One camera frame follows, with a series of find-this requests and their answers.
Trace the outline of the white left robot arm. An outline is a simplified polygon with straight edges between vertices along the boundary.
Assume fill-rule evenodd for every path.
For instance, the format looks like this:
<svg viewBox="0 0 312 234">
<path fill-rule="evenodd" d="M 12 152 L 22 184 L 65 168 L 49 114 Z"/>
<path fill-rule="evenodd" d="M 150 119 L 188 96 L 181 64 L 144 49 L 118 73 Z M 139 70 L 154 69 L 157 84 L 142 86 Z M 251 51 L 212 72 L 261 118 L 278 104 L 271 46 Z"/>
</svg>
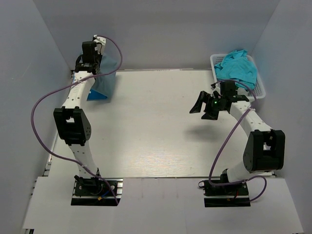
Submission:
<svg viewBox="0 0 312 234">
<path fill-rule="evenodd" d="M 91 179 L 93 175 L 100 175 L 88 142 L 91 124 L 82 109 L 95 79 L 82 79 L 99 74 L 105 45 L 106 39 L 98 35 L 93 36 L 92 41 L 82 43 L 82 55 L 76 60 L 73 78 L 73 83 L 76 82 L 77 85 L 70 88 L 62 107 L 53 112 L 59 137 L 69 146 L 75 160 L 82 164 L 78 166 L 77 179 Z"/>
</svg>

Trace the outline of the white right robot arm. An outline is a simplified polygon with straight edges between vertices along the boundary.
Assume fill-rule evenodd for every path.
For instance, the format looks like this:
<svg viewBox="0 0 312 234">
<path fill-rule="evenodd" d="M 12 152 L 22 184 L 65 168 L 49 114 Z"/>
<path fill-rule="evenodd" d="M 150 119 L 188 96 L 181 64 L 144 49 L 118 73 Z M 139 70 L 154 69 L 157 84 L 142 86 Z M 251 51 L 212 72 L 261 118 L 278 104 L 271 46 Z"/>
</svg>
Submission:
<svg viewBox="0 0 312 234">
<path fill-rule="evenodd" d="M 206 120 L 217 120 L 219 112 L 227 111 L 237 123 L 230 131 L 219 149 L 212 167 L 214 168 L 223 149 L 238 126 L 241 126 L 248 137 L 242 161 L 225 169 L 220 176 L 220 182 L 213 186 L 232 186 L 242 184 L 262 173 L 280 170 L 284 166 L 286 136 L 283 131 L 275 130 L 266 124 L 252 107 L 245 95 L 239 95 L 236 90 L 237 82 L 226 79 L 219 82 L 219 90 L 212 94 L 201 91 L 190 110 L 191 114 L 204 112 L 201 117 Z"/>
</svg>

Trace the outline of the grey-blue t shirt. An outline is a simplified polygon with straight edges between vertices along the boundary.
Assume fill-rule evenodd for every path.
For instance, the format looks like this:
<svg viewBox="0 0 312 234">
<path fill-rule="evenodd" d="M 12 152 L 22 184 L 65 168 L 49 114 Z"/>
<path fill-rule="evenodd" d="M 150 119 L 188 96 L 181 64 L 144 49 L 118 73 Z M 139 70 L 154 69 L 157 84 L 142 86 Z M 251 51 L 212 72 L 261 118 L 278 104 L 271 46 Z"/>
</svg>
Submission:
<svg viewBox="0 0 312 234">
<path fill-rule="evenodd" d="M 115 70 L 118 66 L 118 62 L 110 56 L 104 54 L 100 64 L 100 73 L 107 74 L 95 78 L 95 83 L 91 89 L 106 95 L 107 99 L 113 96 L 116 84 L 116 72 L 108 75 L 109 72 Z"/>
</svg>

